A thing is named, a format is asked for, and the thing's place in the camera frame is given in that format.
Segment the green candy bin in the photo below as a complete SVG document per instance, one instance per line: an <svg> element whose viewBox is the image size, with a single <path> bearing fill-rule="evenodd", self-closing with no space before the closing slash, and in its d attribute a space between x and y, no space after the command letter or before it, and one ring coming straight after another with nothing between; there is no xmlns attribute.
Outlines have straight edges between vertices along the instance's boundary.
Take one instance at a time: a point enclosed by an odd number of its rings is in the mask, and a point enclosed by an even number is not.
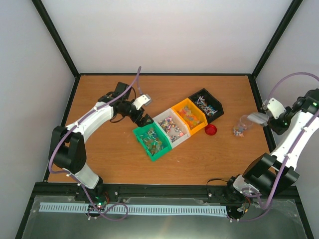
<svg viewBox="0 0 319 239"><path fill-rule="evenodd" d="M156 122L135 128L133 134L152 162L172 150L170 140Z"/></svg>

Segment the metal scoop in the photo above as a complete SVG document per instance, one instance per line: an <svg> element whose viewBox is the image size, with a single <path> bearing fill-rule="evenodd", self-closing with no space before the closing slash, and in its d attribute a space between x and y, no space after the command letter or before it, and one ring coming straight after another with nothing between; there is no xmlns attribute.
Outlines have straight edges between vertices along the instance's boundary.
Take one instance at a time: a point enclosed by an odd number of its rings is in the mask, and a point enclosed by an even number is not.
<svg viewBox="0 0 319 239"><path fill-rule="evenodd" d="M260 112L251 113L247 119L255 124L265 127L268 125L269 116Z"/></svg>

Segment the white candy bin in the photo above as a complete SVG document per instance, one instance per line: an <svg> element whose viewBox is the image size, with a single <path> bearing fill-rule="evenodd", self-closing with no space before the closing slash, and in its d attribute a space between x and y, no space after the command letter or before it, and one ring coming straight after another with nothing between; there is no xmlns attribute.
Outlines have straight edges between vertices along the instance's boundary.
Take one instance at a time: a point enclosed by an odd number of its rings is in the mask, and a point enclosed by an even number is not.
<svg viewBox="0 0 319 239"><path fill-rule="evenodd" d="M190 132L186 124L171 108L157 115L153 120L164 132L172 148L176 148L190 138Z"/></svg>

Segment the clear plastic jar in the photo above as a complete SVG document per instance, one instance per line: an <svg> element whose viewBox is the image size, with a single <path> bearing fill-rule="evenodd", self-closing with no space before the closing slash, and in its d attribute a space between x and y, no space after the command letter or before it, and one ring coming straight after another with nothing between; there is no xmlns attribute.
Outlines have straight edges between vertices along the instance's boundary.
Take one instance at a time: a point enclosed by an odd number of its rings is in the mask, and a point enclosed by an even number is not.
<svg viewBox="0 0 319 239"><path fill-rule="evenodd" d="M248 115L243 115L233 127L233 134L237 137L243 137L244 132L249 130L253 122L248 119Z"/></svg>

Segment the orange candy bin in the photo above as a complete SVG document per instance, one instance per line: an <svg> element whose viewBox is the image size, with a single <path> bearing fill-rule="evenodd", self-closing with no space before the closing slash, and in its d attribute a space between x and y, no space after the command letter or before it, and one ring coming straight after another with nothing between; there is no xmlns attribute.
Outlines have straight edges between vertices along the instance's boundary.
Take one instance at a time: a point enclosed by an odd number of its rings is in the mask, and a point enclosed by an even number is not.
<svg viewBox="0 0 319 239"><path fill-rule="evenodd" d="M171 109L185 123L191 136L208 125L205 114L189 98L172 106Z"/></svg>

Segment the red jar lid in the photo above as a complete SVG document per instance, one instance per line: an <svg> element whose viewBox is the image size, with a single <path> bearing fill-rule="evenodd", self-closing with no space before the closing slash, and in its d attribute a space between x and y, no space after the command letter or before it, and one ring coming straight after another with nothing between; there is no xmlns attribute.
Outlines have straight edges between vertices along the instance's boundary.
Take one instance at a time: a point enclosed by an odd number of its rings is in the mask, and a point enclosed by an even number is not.
<svg viewBox="0 0 319 239"><path fill-rule="evenodd" d="M207 135L213 136L217 133L217 127L213 124L208 124L205 128L204 131Z"/></svg>

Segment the black candy bin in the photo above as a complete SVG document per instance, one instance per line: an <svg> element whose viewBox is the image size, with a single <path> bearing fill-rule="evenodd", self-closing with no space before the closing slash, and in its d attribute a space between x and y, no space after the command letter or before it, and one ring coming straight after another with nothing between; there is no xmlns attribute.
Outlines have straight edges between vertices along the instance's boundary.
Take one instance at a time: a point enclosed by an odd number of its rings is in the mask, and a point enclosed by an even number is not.
<svg viewBox="0 0 319 239"><path fill-rule="evenodd" d="M221 102L205 88L190 95L188 98L205 114L208 124L224 115Z"/></svg>

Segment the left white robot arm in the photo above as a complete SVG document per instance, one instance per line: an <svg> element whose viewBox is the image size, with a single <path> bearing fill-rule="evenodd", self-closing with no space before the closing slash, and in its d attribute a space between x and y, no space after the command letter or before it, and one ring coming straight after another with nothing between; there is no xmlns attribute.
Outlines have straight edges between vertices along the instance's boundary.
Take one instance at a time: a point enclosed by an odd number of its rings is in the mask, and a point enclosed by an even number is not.
<svg viewBox="0 0 319 239"><path fill-rule="evenodd" d="M49 150L49 171L52 166L60 168L60 173L72 177L86 188L86 194L92 200L103 197L103 180L87 164L85 143L88 138L105 122L117 115L129 117L138 127L153 123L144 113L144 106L151 102L147 94L129 100L132 86L119 82L113 92L100 97L92 109L74 123L66 127L57 126L53 132Z"/></svg>

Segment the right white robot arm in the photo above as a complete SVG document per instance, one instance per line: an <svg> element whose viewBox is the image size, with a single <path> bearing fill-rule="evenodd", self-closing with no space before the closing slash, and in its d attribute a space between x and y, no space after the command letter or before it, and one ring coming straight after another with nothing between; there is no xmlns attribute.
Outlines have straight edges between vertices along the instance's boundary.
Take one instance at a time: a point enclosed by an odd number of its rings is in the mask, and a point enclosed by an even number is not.
<svg viewBox="0 0 319 239"><path fill-rule="evenodd" d="M245 197L268 196L268 200L290 187L299 178L295 171L301 152L319 129L319 91L309 90L292 107L284 107L275 98L263 108L270 113L268 126L282 141L271 153L254 160L242 175L231 177L223 189L228 202L242 202Z"/></svg>

